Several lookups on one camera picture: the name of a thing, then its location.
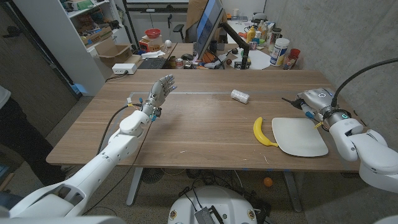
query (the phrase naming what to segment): white box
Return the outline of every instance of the white box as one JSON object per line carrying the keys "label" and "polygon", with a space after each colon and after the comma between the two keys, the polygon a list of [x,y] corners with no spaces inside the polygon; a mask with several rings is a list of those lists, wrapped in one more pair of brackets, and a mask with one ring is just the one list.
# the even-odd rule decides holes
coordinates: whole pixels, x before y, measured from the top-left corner
{"label": "white box", "polygon": [[127,71],[127,74],[134,74],[137,70],[137,65],[135,63],[116,63],[112,67],[115,75],[124,74]]}

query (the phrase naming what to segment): monitor screen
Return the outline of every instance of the monitor screen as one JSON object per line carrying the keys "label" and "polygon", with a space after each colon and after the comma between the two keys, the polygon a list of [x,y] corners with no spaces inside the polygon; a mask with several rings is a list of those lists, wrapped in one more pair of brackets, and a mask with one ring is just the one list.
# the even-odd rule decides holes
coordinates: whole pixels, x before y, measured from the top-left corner
{"label": "monitor screen", "polygon": [[220,0],[208,0],[197,26],[198,58],[202,58],[222,18],[223,5]]}

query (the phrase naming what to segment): keyboard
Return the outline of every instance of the keyboard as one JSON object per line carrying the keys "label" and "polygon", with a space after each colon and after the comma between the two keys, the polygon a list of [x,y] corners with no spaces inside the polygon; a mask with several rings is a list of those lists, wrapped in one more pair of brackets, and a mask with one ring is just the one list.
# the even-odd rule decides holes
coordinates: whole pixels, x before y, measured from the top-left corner
{"label": "keyboard", "polygon": [[162,69],[166,61],[166,58],[147,58],[140,64],[138,69]]}

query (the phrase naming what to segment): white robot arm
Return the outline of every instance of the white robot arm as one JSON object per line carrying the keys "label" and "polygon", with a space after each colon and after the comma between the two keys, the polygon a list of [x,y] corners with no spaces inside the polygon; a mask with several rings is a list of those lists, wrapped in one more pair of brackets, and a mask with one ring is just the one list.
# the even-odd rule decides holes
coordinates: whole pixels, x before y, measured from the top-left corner
{"label": "white robot arm", "polygon": [[342,109],[332,107],[334,92],[319,88],[308,90],[297,95],[291,102],[302,109],[308,105],[308,113],[318,116],[325,128],[335,140],[338,152],[347,161],[361,159],[359,175],[361,178],[379,189],[398,193],[398,152],[388,148],[387,142],[377,132],[368,130],[363,133],[363,126]]}
{"label": "white robot arm", "polygon": [[109,144],[70,179],[43,187],[22,199],[9,211],[9,218],[75,217],[81,215],[94,191],[112,169],[137,149],[141,125],[160,116],[166,96],[176,89],[173,75],[156,81],[146,102],[120,123]]}

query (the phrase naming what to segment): banana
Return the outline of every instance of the banana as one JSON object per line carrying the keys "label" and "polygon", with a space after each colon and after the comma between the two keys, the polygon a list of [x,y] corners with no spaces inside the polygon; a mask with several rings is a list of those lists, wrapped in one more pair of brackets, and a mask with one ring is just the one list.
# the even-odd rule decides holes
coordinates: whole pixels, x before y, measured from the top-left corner
{"label": "banana", "polygon": [[253,131],[254,131],[254,136],[256,139],[263,145],[265,146],[275,146],[278,147],[277,143],[271,142],[267,137],[262,133],[261,131],[261,124],[262,124],[262,117],[257,118],[257,120],[254,122],[253,126]]}

